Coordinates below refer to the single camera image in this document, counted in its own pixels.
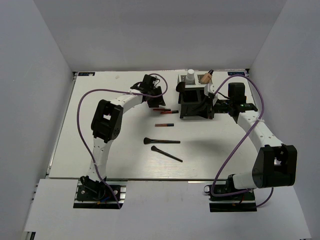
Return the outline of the red black lip gloss tube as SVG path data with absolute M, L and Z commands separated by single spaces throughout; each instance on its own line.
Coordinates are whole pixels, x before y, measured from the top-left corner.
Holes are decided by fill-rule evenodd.
M 154 126 L 157 128 L 159 128 L 159 127 L 174 127 L 175 124 L 174 123 L 156 123 Z

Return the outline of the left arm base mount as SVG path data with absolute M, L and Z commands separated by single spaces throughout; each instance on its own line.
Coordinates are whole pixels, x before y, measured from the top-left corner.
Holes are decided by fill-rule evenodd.
M 118 203 L 118 206 L 110 189 L 104 184 L 99 193 L 93 193 L 86 189 L 80 181 L 77 184 L 73 208 L 74 209 L 103 209 L 103 210 L 119 210 L 124 204 L 127 191 L 127 182 L 125 181 L 109 181 L 108 184 L 113 190 Z

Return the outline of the black round makeup brush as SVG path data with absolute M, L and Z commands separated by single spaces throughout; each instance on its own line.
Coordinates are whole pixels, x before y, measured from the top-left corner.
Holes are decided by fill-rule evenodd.
M 181 142 L 179 140 L 150 139 L 148 137 L 145 137 L 143 139 L 143 143 L 145 145 L 148 145 L 148 144 L 180 144 Z

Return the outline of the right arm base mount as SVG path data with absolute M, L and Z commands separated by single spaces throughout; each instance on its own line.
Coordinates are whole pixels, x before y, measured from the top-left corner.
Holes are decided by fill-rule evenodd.
M 213 196 L 211 184 L 204 186 L 204 193 L 209 195 L 209 210 L 211 213 L 256 212 L 256 200 L 253 192 L 232 196 Z

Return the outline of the white jar cap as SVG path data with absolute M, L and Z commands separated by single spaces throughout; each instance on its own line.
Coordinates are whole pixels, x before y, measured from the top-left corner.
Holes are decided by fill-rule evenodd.
M 188 69 L 188 70 L 187 70 L 187 75 L 186 75 L 186 77 L 187 77 L 188 79 L 194 79 L 194 77 L 195 77 L 195 71 L 194 71 L 193 69 Z

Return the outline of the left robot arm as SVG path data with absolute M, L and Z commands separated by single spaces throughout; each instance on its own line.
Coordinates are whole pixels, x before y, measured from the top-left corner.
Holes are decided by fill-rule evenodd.
M 150 73 L 146 74 L 141 82 L 131 86 L 129 91 L 98 88 L 86 92 L 80 98 L 76 112 L 77 130 L 91 157 L 89 170 L 85 176 L 80 178 L 80 182 L 94 199 L 99 200 L 105 196 L 105 186 L 108 186 L 106 182 L 107 161 L 111 145 L 120 134 L 123 115 L 142 103 L 147 103 L 150 108 L 164 106 L 163 95 L 167 91 L 168 83 L 165 78 L 158 73 Z M 111 101 L 102 99 L 98 102 L 90 125 L 93 135 L 93 149 L 90 149 L 81 131 L 80 110 L 85 97 L 95 92 L 111 92 L 121 95 Z

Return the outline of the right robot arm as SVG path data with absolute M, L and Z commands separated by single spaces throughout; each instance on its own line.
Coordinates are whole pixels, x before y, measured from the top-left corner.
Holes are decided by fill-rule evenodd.
M 257 157 L 251 171 L 229 175 L 223 189 L 216 189 L 217 183 L 213 182 L 210 194 L 236 200 L 254 189 L 292 186 L 296 181 L 297 149 L 284 144 L 270 131 L 262 119 L 264 112 L 246 102 L 242 83 L 229 83 L 228 97 L 228 113 L 245 131 L 245 135 L 225 162 L 232 158 L 246 139 L 253 143 Z

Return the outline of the foundation bottle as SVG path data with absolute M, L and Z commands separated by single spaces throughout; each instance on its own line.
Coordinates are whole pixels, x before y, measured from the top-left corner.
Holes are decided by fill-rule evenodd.
M 212 75 L 213 75 L 213 70 L 211 69 L 207 73 L 203 75 L 203 77 L 200 79 L 199 83 L 201 85 L 207 85 L 212 82 Z

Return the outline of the black fan makeup brush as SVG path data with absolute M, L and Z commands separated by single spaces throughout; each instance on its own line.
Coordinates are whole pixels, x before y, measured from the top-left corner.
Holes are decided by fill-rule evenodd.
M 184 93 L 185 89 L 186 89 L 186 83 L 183 81 L 179 82 L 175 88 L 176 92 L 178 93 Z

